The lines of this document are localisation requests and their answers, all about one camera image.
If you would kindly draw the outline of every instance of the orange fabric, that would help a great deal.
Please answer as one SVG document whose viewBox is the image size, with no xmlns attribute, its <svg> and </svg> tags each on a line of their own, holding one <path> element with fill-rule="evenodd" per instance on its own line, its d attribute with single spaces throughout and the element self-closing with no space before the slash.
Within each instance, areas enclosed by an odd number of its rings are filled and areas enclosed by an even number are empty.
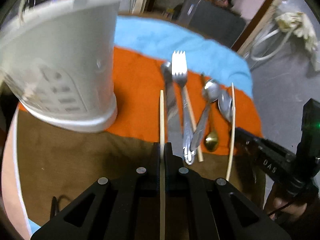
<svg viewBox="0 0 320 240">
<path fill-rule="evenodd" d="M 114 50 L 114 91 L 117 98 L 118 116 L 115 123 L 107 129 L 116 135 L 137 138 L 148 142 L 159 141 L 159 96 L 164 89 L 160 70 L 162 61 L 125 49 Z M 188 71 L 187 89 L 196 120 L 200 119 L 205 107 L 201 95 L 200 75 Z M 177 102 L 182 118 L 180 90 L 175 85 Z M 261 136 L 261 125 L 256 108 L 251 99 L 242 91 L 235 90 L 236 126 Z M 230 124 L 220 114 L 217 103 L 212 104 L 214 125 L 219 135 L 217 155 L 229 153 Z"/>
</svg>

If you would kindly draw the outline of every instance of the human hand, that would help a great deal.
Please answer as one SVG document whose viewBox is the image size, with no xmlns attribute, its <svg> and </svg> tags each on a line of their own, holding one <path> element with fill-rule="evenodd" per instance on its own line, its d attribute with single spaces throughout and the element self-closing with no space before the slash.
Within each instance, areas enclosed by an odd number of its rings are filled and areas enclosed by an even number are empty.
<svg viewBox="0 0 320 240">
<path fill-rule="evenodd" d="M 279 209 L 283 207 L 284 205 L 288 204 L 292 199 L 288 199 L 287 197 L 284 197 L 285 194 L 282 192 L 281 188 L 274 183 L 271 189 L 271 192 L 267 198 L 266 205 L 264 207 L 264 210 L 267 214 L 273 212 L 276 209 Z M 306 210 L 307 203 L 300 203 L 300 202 L 294 202 L 288 207 L 281 210 L 281 212 L 286 212 L 290 214 L 289 217 L 290 221 L 296 221 Z M 275 214 L 271 215 L 270 218 L 272 220 L 275 219 Z"/>
</svg>

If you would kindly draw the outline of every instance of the wooden chopstick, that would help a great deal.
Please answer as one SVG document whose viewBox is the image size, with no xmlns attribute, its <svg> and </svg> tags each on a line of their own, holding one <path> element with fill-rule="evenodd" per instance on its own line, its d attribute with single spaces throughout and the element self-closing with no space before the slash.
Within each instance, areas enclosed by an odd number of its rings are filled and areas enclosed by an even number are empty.
<svg viewBox="0 0 320 240">
<path fill-rule="evenodd" d="M 191 105 L 191 102 L 190 102 L 189 93 L 188 93 L 188 90 L 187 90 L 186 86 L 184 86 L 183 89 L 184 89 L 184 92 L 185 92 L 186 98 L 187 98 L 188 111 L 189 111 L 189 115 L 190 115 L 190 119 L 191 119 L 191 123 L 192 123 L 192 130 L 193 130 L 193 132 L 195 132 L 195 130 L 197 128 L 197 123 L 196 123 L 195 115 L 193 113 L 192 105 Z M 201 149 L 200 145 L 197 148 L 197 155 L 198 155 L 198 161 L 199 162 L 203 162 L 202 149 Z"/>
<path fill-rule="evenodd" d="M 235 147 L 235 130 L 236 130 L 236 103 L 235 103 L 235 88 L 233 86 L 233 83 L 231 83 L 231 89 L 232 89 L 232 130 L 231 130 L 229 161 L 228 161 L 228 168 L 227 168 L 227 174 L 226 174 L 227 181 L 229 181 L 230 174 L 231 174 L 233 150 Z"/>
<path fill-rule="evenodd" d="M 160 91 L 160 240 L 165 237 L 164 93 Z"/>
</svg>

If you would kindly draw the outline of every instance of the silver fork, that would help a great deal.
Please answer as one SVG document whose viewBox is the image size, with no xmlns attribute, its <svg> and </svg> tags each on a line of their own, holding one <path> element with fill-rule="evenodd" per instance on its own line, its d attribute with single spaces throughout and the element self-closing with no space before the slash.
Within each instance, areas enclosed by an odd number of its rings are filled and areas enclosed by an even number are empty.
<svg viewBox="0 0 320 240">
<path fill-rule="evenodd" d="M 187 96 L 185 93 L 185 85 L 188 80 L 188 69 L 185 52 L 174 51 L 171 63 L 172 80 L 175 81 L 181 89 L 182 105 L 183 105 L 183 152 L 184 158 L 188 165 L 195 160 L 196 151 L 190 151 L 190 144 L 193 137 L 191 129 L 191 120 L 188 111 Z"/>
</svg>

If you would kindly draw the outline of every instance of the table knife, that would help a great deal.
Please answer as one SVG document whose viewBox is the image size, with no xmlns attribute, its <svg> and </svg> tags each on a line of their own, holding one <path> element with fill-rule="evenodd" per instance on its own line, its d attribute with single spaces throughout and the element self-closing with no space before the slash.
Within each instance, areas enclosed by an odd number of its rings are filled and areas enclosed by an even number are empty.
<svg viewBox="0 0 320 240">
<path fill-rule="evenodd" d="M 161 65 L 161 71 L 164 78 L 165 87 L 168 142 L 171 143 L 173 155 L 179 156 L 184 160 L 181 123 L 177 106 L 177 99 L 173 87 L 171 63 L 163 63 Z"/>
</svg>

